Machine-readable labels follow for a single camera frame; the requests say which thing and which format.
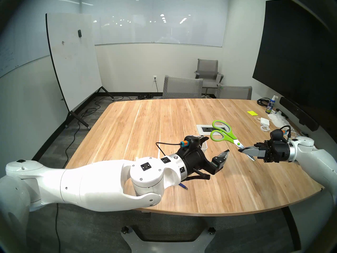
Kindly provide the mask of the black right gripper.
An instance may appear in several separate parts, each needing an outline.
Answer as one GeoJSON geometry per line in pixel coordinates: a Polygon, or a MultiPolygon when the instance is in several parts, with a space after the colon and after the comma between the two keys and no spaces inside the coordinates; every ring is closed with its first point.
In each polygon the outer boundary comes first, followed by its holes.
{"type": "Polygon", "coordinates": [[[264,158],[265,163],[288,161],[290,157],[289,144],[280,140],[265,140],[238,151],[250,158],[264,158]]]}

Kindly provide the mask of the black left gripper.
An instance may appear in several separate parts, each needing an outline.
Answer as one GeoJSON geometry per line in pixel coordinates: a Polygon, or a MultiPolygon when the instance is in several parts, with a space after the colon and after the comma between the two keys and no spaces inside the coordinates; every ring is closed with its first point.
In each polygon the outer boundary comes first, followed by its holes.
{"type": "MultiPolygon", "coordinates": [[[[208,136],[199,136],[200,148],[207,148],[206,141],[209,140],[208,136]]],[[[196,173],[195,177],[209,177],[215,175],[222,170],[227,161],[230,150],[222,152],[220,155],[212,158],[212,162],[208,161],[203,151],[200,148],[190,150],[189,148],[180,148],[176,155],[182,159],[184,167],[186,168],[183,173],[187,173],[187,177],[196,173]]]]}

